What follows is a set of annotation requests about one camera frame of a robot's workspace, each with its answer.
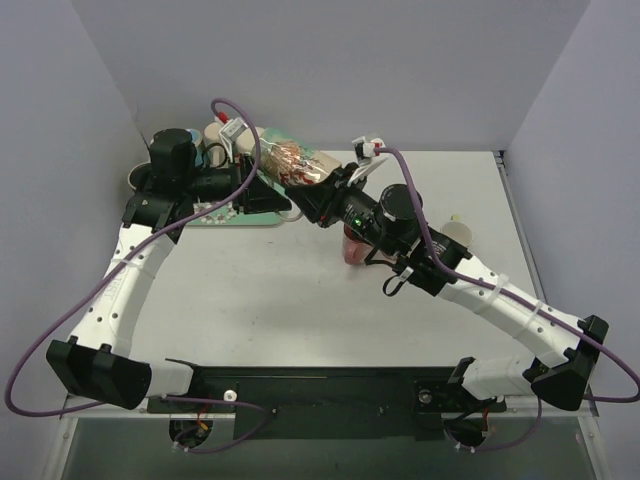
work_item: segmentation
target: white connector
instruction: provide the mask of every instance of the white connector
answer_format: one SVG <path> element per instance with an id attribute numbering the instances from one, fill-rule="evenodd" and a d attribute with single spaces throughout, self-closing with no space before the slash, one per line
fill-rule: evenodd
<path id="1" fill-rule="evenodd" d="M 249 127 L 247 127 L 247 124 L 244 123 L 244 120 L 238 117 L 234 118 L 233 120 L 229 120 L 218 132 L 220 143 L 224 145 L 224 149 L 227 151 L 227 156 L 229 159 L 233 159 L 234 142 L 240 135 L 242 135 L 242 133 L 247 128 Z"/>
<path id="2" fill-rule="evenodd" d="M 376 148 L 385 146 L 379 137 L 358 137 L 351 143 L 355 146 L 359 167 L 353 172 L 349 182 L 347 182 L 347 186 L 349 187 L 366 178 L 389 158 L 389 155 L 380 155 L 375 151 Z"/>

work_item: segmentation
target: mug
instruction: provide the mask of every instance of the mug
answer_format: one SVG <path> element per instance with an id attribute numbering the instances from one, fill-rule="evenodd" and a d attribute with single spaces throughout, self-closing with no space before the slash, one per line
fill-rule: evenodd
<path id="1" fill-rule="evenodd" d="M 468 248 L 473 243 L 473 232 L 460 221 L 460 217 L 458 215 L 452 215 L 451 221 L 442 226 L 440 233 L 443 233 L 450 239 L 455 240 L 463 247 Z"/>
<path id="2" fill-rule="evenodd" d="M 373 247 L 358 239 L 356 234 L 346 225 L 342 235 L 342 256 L 349 265 L 361 265 L 371 253 Z"/>

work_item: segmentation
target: green tray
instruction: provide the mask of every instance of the green tray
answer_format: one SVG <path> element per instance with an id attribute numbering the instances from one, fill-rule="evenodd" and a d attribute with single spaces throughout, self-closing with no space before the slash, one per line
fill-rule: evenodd
<path id="1" fill-rule="evenodd" d="M 262 172 L 258 173 L 262 178 L 266 179 Z M 284 195 L 284 189 L 279 185 L 273 184 L 269 181 L 269 184 L 275 188 L 279 193 Z M 196 203 L 193 208 L 196 212 L 200 212 L 208 207 L 211 207 L 211 203 Z M 279 225 L 282 220 L 275 213 L 259 213 L 255 215 L 243 215 L 233 210 L 232 205 L 228 204 L 210 215 L 205 215 L 193 222 L 190 222 L 189 227 L 270 227 L 273 225 Z"/>

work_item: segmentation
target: white cable tie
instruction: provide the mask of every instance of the white cable tie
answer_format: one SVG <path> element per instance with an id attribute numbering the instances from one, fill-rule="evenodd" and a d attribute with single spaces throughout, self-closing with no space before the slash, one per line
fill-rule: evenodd
<path id="1" fill-rule="evenodd" d="M 134 262 L 133 260 L 127 260 L 126 258 L 112 258 L 111 263 L 124 263 L 127 267 L 133 267 L 144 271 L 139 263 Z"/>
<path id="2" fill-rule="evenodd" d="M 484 312 L 487 308 L 489 308 L 491 305 L 493 305 L 493 302 L 496 301 L 496 299 L 500 296 L 500 292 L 502 291 L 502 288 L 509 283 L 509 276 L 505 275 L 504 273 L 501 273 L 498 276 L 498 281 L 496 282 L 496 286 L 494 287 L 493 290 L 491 290 L 491 293 L 489 294 L 489 296 L 487 297 L 487 299 L 480 304 L 480 306 L 478 306 L 473 313 L 480 315 L 482 312 Z"/>
<path id="3" fill-rule="evenodd" d="M 544 302 L 542 300 L 538 300 L 538 303 L 536 303 L 536 308 L 533 309 L 533 312 L 531 312 L 531 316 L 522 326 L 522 330 L 520 330 L 515 335 L 512 335 L 514 340 L 517 340 L 520 335 L 522 335 L 524 332 L 529 330 L 529 325 L 531 325 L 531 322 L 533 322 L 535 318 L 538 316 L 538 312 L 540 311 L 540 307 L 542 307 L 542 305 L 544 305 Z"/>
<path id="4" fill-rule="evenodd" d="M 413 268 L 411 267 L 407 267 L 404 269 L 404 271 L 398 276 L 398 281 L 404 283 L 407 280 L 409 280 L 409 277 L 411 276 L 411 274 L 413 273 Z"/>
<path id="5" fill-rule="evenodd" d="M 151 275 L 138 262 L 135 262 L 133 260 L 127 260 L 126 258 L 112 258 L 111 259 L 111 263 L 124 263 L 127 267 L 137 268 L 138 270 L 140 270 L 145 275 L 148 275 L 149 277 L 151 277 L 151 280 L 155 280 L 156 279 L 155 275 Z"/>

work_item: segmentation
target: red wire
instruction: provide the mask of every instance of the red wire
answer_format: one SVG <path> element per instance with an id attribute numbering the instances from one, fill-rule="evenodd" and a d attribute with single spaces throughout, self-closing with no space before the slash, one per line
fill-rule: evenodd
<path id="1" fill-rule="evenodd" d="M 197 421 L 198 421 L 198 425 L 200 425 L 201 427 L 202 426 L 207 427 L 207 425 L 203 423 L 202 420 L 200 420 L 200 415 L 202 415 L 203 413 L 206 413 L 206 411 L 209 410 L 209 407 L 211 407 L 211 404 L 207 403 L 205 404 L 204 408 L 198 412 Z"/>
<path id="2" fill-rule="evenodd" d="M 484 409 L 484 414 L 482 415 L 482 418 L 484 419 L 484 427 L 483 427 L 483 429 L 485 431 L 487 431 L 487 430 L 489 430 L 489 421 L 488 421 L 488 418 L 489 418 L 489 407 Z"/>

